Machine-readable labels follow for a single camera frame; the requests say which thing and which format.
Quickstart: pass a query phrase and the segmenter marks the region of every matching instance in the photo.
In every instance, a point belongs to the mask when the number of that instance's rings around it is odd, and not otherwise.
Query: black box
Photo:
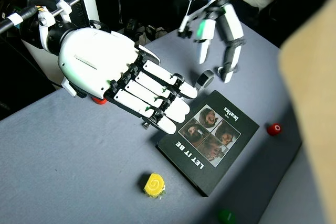
[[[176,133],[166,135],[158,149],[209,196],[259,125],[218,91],[191,109]]]

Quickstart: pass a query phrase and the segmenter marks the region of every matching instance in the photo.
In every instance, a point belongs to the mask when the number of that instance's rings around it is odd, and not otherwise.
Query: red object
[[[267,128],[267,133],[270,134],[271,136],[278,135],[279,133],[281,133],[281,131],[282,128],[278,123],[275,123]]]
[[[107,100],[104,98],[103,100],[100,100],[98,98],[94,98],[92,97],[93,101],[96,103],[96,104],[100,104],[100,105],[103,105],[107,102]]]

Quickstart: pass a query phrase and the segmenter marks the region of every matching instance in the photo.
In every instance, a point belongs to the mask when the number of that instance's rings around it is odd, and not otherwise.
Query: let it be album
[[[209,196],[259,125],[218,91],[191,109],[158,149],[189,181]]]

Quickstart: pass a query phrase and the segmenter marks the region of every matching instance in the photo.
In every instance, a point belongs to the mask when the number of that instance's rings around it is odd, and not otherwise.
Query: green object
[[[199,28],[197,30],[197,37],[198,38],[201,38],[202,36],[202,33],[203,33],[203,30],[204,30],[204,26],[205,26],[205,20],[203,20],[200,25],[199,25]]]
[[[218,213],[218,219],[222,224],[236,224],[236,216],[228,210],[220,211]]]

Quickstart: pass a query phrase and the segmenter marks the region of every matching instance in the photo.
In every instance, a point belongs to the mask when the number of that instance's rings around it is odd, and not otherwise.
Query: table
[[[141,119],[113,104],[58,90],[0,122],[0,223],[218,223],[221,209],[234,212],[237,223],[257,223],[301,139],[278,72],[279,49],[243,30],[247,43],[231,82],[216,77],[190,101],[218,90],[260,125],[209,197],[156,149],[162,132],[145,130]],[[216,34],[198,65],[193,40],[176,31],[147,47],[189,83],[218,66],[225,48]],[[283,132],[270,137],[265,124],[274,122]],[[152,172],[166,182],[161,200],[142,190]]]

